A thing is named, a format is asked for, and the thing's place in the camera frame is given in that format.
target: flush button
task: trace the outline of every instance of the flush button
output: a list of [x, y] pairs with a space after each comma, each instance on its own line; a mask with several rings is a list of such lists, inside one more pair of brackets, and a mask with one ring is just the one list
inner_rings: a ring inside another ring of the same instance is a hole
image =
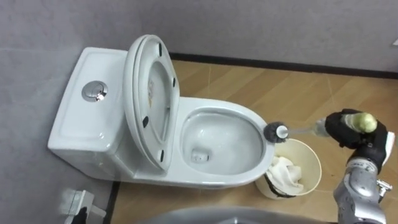
[[101, 81], [92, 81], [87, 83], [82, 91], [81, 96], [89, 102], [98, 102], [105, 98], [108, 93], [108, 87]]

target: baseboard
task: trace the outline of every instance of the baseboard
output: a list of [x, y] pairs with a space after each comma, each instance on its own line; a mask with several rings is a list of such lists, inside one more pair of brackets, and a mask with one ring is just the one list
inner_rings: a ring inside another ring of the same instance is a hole
[[296, 72], [328, 73], [335, 75], [350, 75], [357, 77], [390, 78], [398, 79], [398, 72], [383, 72], [355, 68], [340, 68], [324, 65], [306, 65], [301, 63], [271, 62], [265, 60], [251, 60], [242, 58], [216, 57], [206, 55], [170, 53], [172, 60], [188, 62], [214, 63], [220, 65], [236, 65], [245, 67], [268, 68], [276, 70], [289, 70]]
[[104, 218], [103, 224], [111, 224], [113, 209], [118, 197], [119, 188], [120, 182], [113, 182], [111, 195], [109, 196], [108, 205], [106, 206], [106, 216]]

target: toilet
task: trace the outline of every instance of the toilet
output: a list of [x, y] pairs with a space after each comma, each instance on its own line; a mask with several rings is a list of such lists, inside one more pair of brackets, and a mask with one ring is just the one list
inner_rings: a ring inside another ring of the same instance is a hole
[[241, 105], [180, 96], [166, 46], [143, 35], [128, 52], [84, 49], [48, 147], [96, 179], [223, 189], [253, 182], [271, 165], [265, 125]]

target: yellow object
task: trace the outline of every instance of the yellow object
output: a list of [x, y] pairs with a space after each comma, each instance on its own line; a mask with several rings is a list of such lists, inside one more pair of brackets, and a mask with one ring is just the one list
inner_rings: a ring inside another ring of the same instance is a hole
[[341, 120], [352, 130], [359, 133], [371, 133], [377, 128], [376, 118], [369, 113], [347, 114]]

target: toilet rim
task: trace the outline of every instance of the toilet rim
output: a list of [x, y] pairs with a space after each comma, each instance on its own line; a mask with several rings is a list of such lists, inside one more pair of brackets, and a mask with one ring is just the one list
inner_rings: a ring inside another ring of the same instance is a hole
[[255, 112], [241, 105], [237, 105], [235, 103], [220, 101], [220, 100], [210, 100], [210, 99], [202, 99], [202, 98], [189, 98], [189, 97], [181, 97], [179, 110], [177, 116], [179, 117], [177, 121], [177, 126], [175, 130], [174, 136], [174, 152], [173, 152], [173, 163], [170, 166], [170, 174], [173, 176], [182, 177], [181, 170], [188, 171], [187, 176], [184, 177], [185, 182], [198, 184], [198, 185], [243, 185], [248, 184], [250, 182], [254, 182], [256, 179], [260, 178], [269, 165], [272, 162], [273, 154], [274, 154], [274, 145], [270, 142], [266, 141], [264, 136], [261, 134], [261, 140], [263, 143], [263, 153], [262, 159], [259, 163], [254, 166], [251, 170], [240, 174], [232, 174], [232, 175], [220, 175], [220, 174], [209, 174], [206, 172], [201, 172], [190, 167], [183, 158], [182, 152], [182, 141], [183, 141], [183, 125], [185, 124], [187, 118], [191, 114], [195, 114], [200, 111], [211, 111], [211, 110], [222, 110], [222, 113], [231, 113], [240, 119], [245, 119], [252, 123], [257, 130], [262, 133], [263, 127], [265, 127], [266, 122]]

